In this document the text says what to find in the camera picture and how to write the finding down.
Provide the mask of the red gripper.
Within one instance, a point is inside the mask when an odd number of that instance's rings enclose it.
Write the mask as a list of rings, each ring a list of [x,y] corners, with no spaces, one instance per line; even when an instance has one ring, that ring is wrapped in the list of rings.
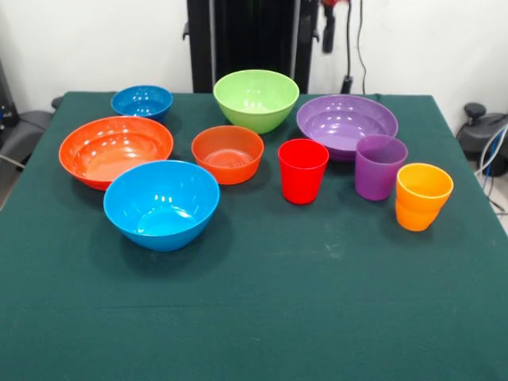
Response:
[[[333,8],[338,2],[345,2],[346,0],[322,0],[323,6]],[[325,15],[326,23],[323,31],[322,51],[332,52],[334,46],[336,18],[331,14]]]

